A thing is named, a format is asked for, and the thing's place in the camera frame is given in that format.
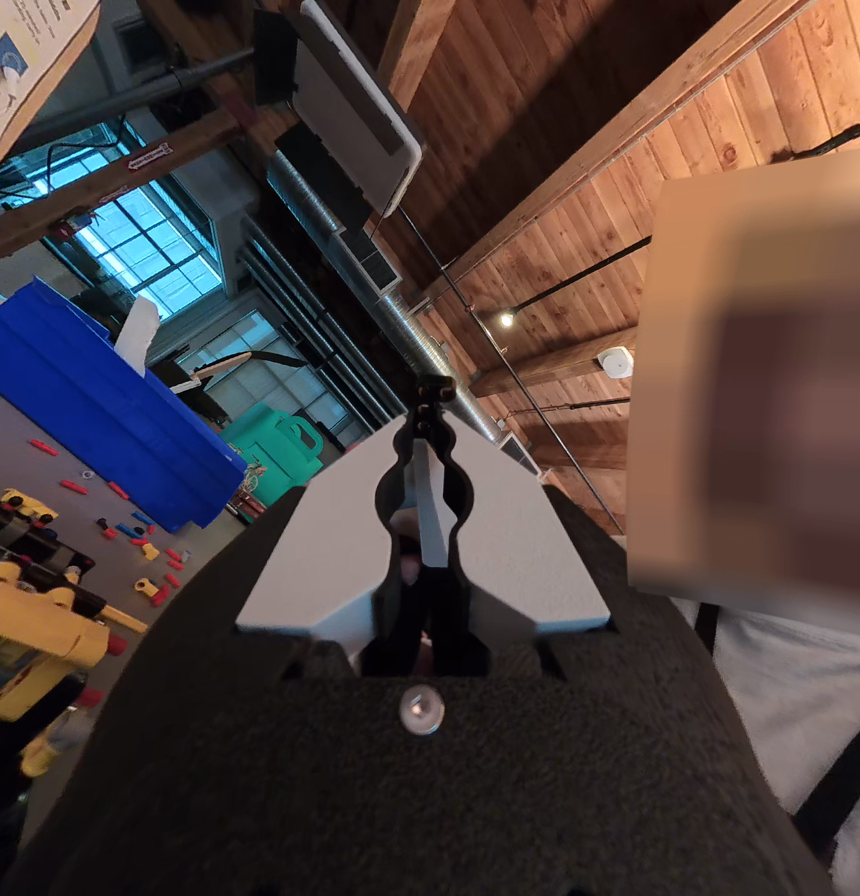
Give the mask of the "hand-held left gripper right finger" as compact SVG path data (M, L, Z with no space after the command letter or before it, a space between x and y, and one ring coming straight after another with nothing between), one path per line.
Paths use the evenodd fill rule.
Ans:
M470 632L499 651L605 627L610 610L537 477L452 413L443 419L473 495L455 538Z

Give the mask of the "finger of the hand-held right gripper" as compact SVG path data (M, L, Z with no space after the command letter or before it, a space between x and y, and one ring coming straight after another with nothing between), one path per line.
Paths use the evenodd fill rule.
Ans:
M422 562L430 568L446 568L449 507L444 499L445 468L425 440L413 441L411 466Z

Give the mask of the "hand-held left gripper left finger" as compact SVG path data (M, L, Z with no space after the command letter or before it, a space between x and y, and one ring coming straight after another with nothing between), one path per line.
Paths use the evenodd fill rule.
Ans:
M240 632L336 643L350 660L374 638L372 597L395 565L376 493L405 423L394 418L312 478L236 617Z

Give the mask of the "black lego connector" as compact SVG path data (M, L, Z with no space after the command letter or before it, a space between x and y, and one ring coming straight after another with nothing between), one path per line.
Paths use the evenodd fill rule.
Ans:
M417 379L413 407L413 434L430 440L442 422L442 412L458 397L457 384L447 375L422 375Z

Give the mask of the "lego car model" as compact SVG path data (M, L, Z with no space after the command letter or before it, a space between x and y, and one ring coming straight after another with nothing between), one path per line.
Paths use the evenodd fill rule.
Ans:
M147 625L84 588L92 557L60 541L54 516L0 497L0 847L14 847L33 783L85 740L103 693L88 684Z

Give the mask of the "scattered small lego pieces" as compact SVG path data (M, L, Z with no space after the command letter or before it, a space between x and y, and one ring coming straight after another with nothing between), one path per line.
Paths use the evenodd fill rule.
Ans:
M168 532L129 486L26 427L0 429L0 530L17 553L77 567L84 588L147 625L189 579L198 532Z

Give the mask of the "teal container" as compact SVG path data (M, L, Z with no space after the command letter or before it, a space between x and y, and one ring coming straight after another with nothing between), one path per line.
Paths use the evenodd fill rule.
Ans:
M255 498L265 506L294 487L305 486L323 468L322 433L309 420L259 402L221 432L247 464L264 467L257 476Z

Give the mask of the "desk lamp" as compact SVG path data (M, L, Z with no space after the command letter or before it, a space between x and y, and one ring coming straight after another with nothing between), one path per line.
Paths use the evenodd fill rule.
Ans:
M248 350L236 353L212 363L201 366L196 369L187 380L169 386L169 390L173 394L181 394L189 392L197 388L205 388L208 381L222 373L230 372L236 367L246 364L251 360L267 362L271 364L279 364L284 367L298 369L308 366L308 362L299 357L290 357L275 352L265 350Z

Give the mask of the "air vent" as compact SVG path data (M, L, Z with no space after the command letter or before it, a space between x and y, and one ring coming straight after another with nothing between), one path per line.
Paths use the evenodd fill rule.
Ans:
M390 295L401 284L400 273L373 242L365 228L359 230L342 228L336 232L335 239L379 297Z

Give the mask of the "blue plastic bin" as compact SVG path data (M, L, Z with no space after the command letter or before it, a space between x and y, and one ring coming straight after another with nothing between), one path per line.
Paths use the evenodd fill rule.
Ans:
M208 527L243 481L239 455L39 278L0 305L0 396L167 532Z

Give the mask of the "white paper slip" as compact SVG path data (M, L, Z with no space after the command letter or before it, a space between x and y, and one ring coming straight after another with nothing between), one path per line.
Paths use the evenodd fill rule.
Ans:
M141 377L146 375L146 357L161 320L155 302L139 294L114 344L116 354Z

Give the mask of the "ceiling light panel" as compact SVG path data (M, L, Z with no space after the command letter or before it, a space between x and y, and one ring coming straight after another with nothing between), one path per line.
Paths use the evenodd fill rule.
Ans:
M288 106L297 121L276 145L348 230L399 207L424 139L322 2L253 12L259 106Z

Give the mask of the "metal air duct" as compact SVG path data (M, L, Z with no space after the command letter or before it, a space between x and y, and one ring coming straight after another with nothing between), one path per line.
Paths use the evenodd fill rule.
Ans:
M513 432L501 429L482 408L430 335L407 308L399 286L377 287L365 263L357 260L342 238L345 229L311 185L276 151L267 165L267 183L275 190L337 275L346 283L392 347L418 377L446 376L455 383L455 398L444 404L459 420L492 442L536 477L542 471Z

